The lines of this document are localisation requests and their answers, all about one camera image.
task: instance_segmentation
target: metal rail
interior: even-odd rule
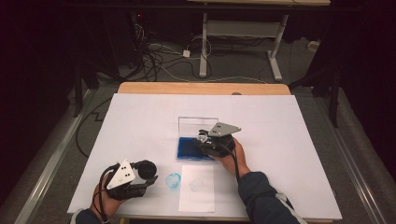
[[[35,187],[33,188],[29,198],[27,199],[25,205],[23,206],[20,214],[18,215],[17,219],[15,220],[15,224],[26,224],[31,223],[35,216],[35,213],[41,204],[44,196],[47,193],[47,190],[50,187],[50,184],[53,178],[58,171],[59,166],[62,163],[64,155],[66,153],[67,145],[70,142],[73,134],[76,131],[77,126],[82,120],[82,117],[87,112],[87,108],[92,102],[93,96],[95,91],[87,90],[85,94],[85,106],[82,107],[81,113],[74,118],[73,122],[71,123],[69,129],[67,130],[66,135],[59,143],[59,145],[54,149],[46,167],[43,170],[43,173],[38,178]]]
[[[361,171],[359,170],[352,155],[350,154],[347,144],[345,143],[342,135],[337,129],[332,126],[332,122],[328,119],[327,107],[323,99],[317,98],[317,104],[319,107],[319,111],[323,115],[323,118],[326,120],[329,128],[332,130],[332,134],[335,137],[335,140],[339,146],[338,152],[340,153],[341,159],[343,160],[346,170],[356,188],[356,191],[361,198],[361,202],[363,203],[368,216],[374,224],[387,224],[388,222],[385,220],[381,210],[379,209],[375,201],[374,194],[364,180],[364,177],[361,174]]]

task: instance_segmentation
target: white paper sheet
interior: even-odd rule
[[[215,212],[213,166],[183,165],[178,211]]]

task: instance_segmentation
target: wooden table edge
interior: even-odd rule
[[[202,95],[290,95],[285,84],[123,82],[118,93]]]

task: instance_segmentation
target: white desk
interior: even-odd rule
[[[189,0],[193,2],[226,3],[226,4],[261,4],[261,5],[302,5],[307,7],[328,6],[330,0]],[[279,66],[276,62],[276,54],[279,49],[283,32],[286,28],[288,15],[283,15],[280,22],[256,22],[256,21],[214,21],[207,18],[204,13],[203,19],[203,41],[200,62],[200,77],[206,77],[207,65],[207,44],[208,35],[233,35],[233,36],[253,36],[253,37],[274,37],[274,47],[267,51],[268,61],[271,65],[276,81],[282,80]]]
[[[143,198],[123,204],[117,216],[247,220],[245,206],[237,195],[234,177],[216,163],[210,164],[214,166],[215,212],[178,211],[179,189],[170,189],[165,180],[170,174],[182,175],[182,166],[191,164],[176,161],[177,118],[183,116],[219,118],[221,122],[241,127],[242,131],[234,136],[244,146],[249,167],[264,171],[272,184],[288,195],[295,210],[303,218],[320,221],[341,218],[294,96],[191,94],[194,86],[205,85],[209,89],[217,86],[144,83],[143,86],[151,86],[149,89],[158,87],[156,91],[166,86],[181,86],[190,94],[172,94],[175,89],[168,94],[115,94],[68,213],[88,207],[100,174],[116,161],[128,159],[153,161],[158,167],[159,177]],[[253,86],[265,89],[267,86],[239,85],[242,89],[245,85],[248,89]]]

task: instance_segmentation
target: white table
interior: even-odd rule
[[[323,171],[318,154],[304,124],[299,106],[291,95],[202,95],[194,87],[210,90],[217,84],[152,84],[148,91],[180,86],[188,94],[118,93],[108,109],[68,213],[88,207],[100,174],[116,161],[150,160],[158,167],[158,180],[143,198],[124,203],[116,216],[164,219],[247,220],[245,206],[237,195],[233,176],[217,163],[213,166],[215,212],[179,212],[179,189],[170,189],[165,180],[180,174],[190,162],[176,160],[178,117],[219,118],[236,125],[235,133],[244,146],[247,163],[254,171],[264,171],[272,184],[284,191],[295,210],[306,220],[332,221],[341,214]],[[239,84],[256,89],[263,84]],[[275,85],[268,85],[271,90]],[[121,87],[120,92],[128,92]]]

